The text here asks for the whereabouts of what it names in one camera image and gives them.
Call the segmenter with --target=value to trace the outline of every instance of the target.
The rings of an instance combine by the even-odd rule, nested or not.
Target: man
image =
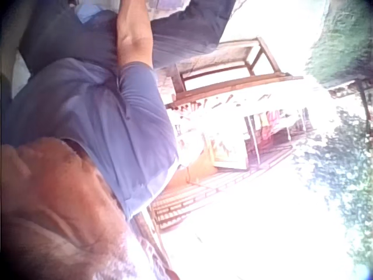
[[[127,221],[178,165],[154,68],[209,53],[234,0],[151,23],[122,0],[82,23],[38,0],[19,50],[31,79],[2,120],[2,250],[30,279],[177,279]]]

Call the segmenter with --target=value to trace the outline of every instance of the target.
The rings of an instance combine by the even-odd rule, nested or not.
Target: green foliage
[[[346,226],[350,255],[356,264],[373,268],[373,168],[365,120],[339,111],[341,125],[332,135],[314,135],[294,155],[310,190],[337,207]]]
[[[319,83],[337,79],[354,68],[360,72],[370,69],[373,15],[368,2],[347,0],[338,10],[330,9],[306,66],[306,72]]]

